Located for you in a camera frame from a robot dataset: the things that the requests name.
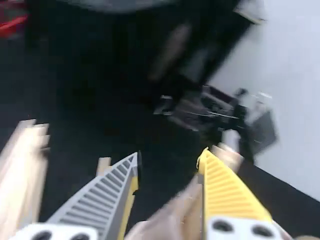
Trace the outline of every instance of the wooden block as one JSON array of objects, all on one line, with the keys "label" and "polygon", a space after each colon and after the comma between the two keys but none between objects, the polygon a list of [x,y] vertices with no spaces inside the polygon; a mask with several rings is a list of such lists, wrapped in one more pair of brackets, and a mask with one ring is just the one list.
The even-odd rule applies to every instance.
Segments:
[{"label": "wooden block", "polygon": [[96,168],[96,176],[102,176],[103,173],[110,167],[111,157],[100,157],[98,167]]},{"label": "wooden block", "polygon": [[0,239],[8,239],[24,224],[38,219],[47,160],[41,148],[49,140],[48,125],[18,124],[0,159]]}]

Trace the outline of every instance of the black floor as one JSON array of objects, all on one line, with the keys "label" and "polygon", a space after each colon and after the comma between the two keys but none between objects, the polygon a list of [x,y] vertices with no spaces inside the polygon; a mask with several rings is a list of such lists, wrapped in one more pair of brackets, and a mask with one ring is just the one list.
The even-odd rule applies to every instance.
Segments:
[{"label": "black floor", "polygon": [[[205,145],[195,133],[153,116],[132,91],[120,90],[121,84],[115,86],[94,66],[79,66],[74,76],[72,67],[54,62],[44,50],[27,54],[19,42],[0,42],[0,147],[21,120],[50,124],[41,221],[95,176],[99,157],[116,162],[140,150],[143,177],[130,228],[188,183]],[[72,78],[81,87],[66,95]],[[239,175],[290,234],[320,237],[317,201],[250,163]]]}]

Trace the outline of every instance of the red object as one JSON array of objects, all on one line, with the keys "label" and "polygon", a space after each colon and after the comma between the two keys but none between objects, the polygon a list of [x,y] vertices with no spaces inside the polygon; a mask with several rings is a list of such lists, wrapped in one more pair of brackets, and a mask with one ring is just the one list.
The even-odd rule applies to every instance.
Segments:
[{"label": "red object", "polygon": [[24,8],[24,4],[7,1],[0,4],[0,38],[7,38],[15,34],[26,22],[28,16],[25,13],[12,19],[6,18],[8,11],[21,8]]}]

